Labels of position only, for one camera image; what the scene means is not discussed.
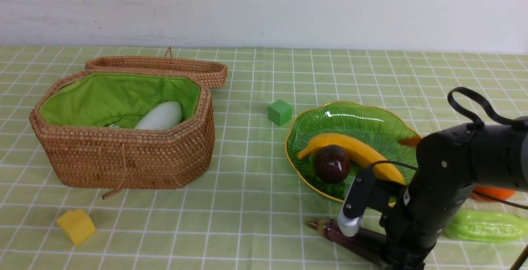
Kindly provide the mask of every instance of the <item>yellow cube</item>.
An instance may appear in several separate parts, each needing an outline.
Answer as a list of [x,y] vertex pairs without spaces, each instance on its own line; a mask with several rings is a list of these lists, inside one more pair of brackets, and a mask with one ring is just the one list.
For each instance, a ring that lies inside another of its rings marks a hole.
[[96,232],[94,223],[82,209],[69,210],[57,219],[57,225],[76,246]]

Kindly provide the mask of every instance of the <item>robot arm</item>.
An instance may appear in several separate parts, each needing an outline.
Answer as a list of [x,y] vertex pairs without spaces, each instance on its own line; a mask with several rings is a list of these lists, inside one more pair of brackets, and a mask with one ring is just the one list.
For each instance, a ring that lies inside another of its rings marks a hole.
[[[458,92],[479,103],[498,125],[486,126],[454,99]],[[528,192],[528,119],[499,116],[478,93],[453,89],[450,105],[472,123],[424,137],[417,146],[418,168],[409,185],[377,180],[373,166],[360,172],[349,188],[337,218],[345,236],[355,236],[365,209],[382,213],[386,232],[379,264],[388,270],[418,270],[443,229],[472,193],[475,184]],[[394,207],[389,206],[396,197]]]

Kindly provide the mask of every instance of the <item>green basket lining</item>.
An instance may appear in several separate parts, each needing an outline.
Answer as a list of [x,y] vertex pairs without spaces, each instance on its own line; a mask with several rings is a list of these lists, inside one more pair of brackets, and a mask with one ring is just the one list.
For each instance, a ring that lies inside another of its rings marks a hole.
[[153,108],[175,101],[182,119],[192,117],[200,87],[184,77],[128,73],[92,73],[49,97],[39,112],[47,123],[104,127],[115,123],[134,128]]

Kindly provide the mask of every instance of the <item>white egg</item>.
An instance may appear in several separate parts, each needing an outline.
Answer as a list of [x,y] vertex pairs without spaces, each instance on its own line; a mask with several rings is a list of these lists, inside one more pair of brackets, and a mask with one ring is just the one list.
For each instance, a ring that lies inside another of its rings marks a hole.
[[182,109],[178,102],[164,102],[152,109],[140,120],[135,129],[166,130],[177,126],[182,120]]

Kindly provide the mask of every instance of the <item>green plate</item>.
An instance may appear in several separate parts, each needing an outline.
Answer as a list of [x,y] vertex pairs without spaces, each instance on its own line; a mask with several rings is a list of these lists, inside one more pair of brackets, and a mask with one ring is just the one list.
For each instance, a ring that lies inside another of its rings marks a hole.
[[[297,153],[306,147],[311,137],[319,133],[341,133],[354,137],[390,161],[417,166],[415,148],[400,144],[400,140],[419,138],[398,116],[383,108],[362,106],[347,101],[325,104],[297,116],[285,140],[288,160],[300,178],[317,193],[337,202],[343,202],[355,174],[361,168],[351,164],[349,177],[342,183],[322,182],[312,168],[311,159],[297,159]],[[409,184],[415,171],[394,165]]]

